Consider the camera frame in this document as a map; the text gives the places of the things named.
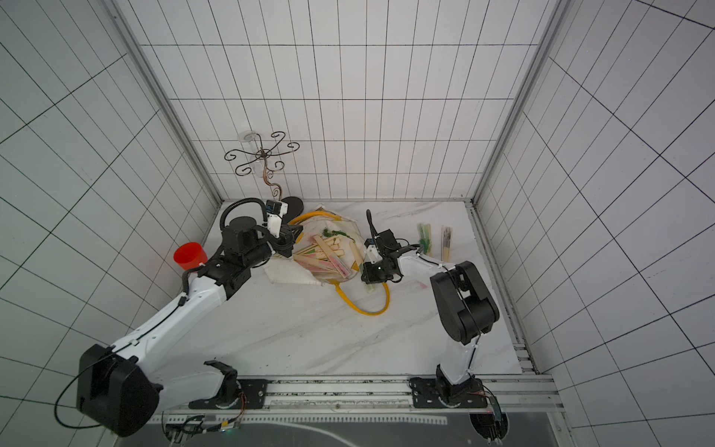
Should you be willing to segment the white canvas tote bag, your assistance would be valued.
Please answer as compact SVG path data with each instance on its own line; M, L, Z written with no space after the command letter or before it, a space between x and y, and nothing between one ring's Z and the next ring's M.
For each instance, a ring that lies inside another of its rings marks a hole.
M304 230L297 238L292 257L285 258L276 254L264 267L272 283L331 286L347 305L363 316L378 317L387 312L391 302L391 293L387 285L383 286L384 304L376 311L356 305L342 289L344 283L359 277L366 254L365 238L361 235L355 220L320 206L290 222L293 225L301 225ZM320 246L314 242L315 235L320 236L350 270L351 276L348 279L340 275Z

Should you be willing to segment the green tasselled folding fan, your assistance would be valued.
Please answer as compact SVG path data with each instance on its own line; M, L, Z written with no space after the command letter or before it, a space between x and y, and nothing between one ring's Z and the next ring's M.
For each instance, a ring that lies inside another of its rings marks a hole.
M430 223L419 223L417 228L419 233L419 244L422 252L428 256L432 255L433 242Z

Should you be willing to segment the grey pink folding fan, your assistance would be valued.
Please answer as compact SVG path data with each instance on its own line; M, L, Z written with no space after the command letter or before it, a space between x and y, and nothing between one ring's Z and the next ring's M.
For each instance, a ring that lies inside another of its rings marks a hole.
M451 260L452 227L441 227L441 260L448 263Z

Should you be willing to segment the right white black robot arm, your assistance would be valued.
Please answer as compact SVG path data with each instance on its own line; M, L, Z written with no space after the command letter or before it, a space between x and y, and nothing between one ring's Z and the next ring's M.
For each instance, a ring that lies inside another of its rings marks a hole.
M445 263L422 253L418 244L401 245L390 230L371 231L365 242L361 280L366 284L415 279L432 290L439 321L450 337L435 379L411 381L427 405L466 408L490 405L490 392L470 372L480 337L499 321L500 310L478 268L465 261Z

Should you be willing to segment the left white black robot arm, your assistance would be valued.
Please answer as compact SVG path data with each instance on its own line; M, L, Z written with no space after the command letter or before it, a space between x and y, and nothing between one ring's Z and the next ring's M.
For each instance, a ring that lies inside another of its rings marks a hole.
M213 309L225 304L274 254L292 255L301 225L278 227L249 216L222 227L222 244L205 263L184 271L182 291L168 305L111 346L94 345L80 357L76 409L93 425L120 437L142 428L156 413L204 402L220 409L241 404L235 368L217 359L187 374L158 374L163 359Z

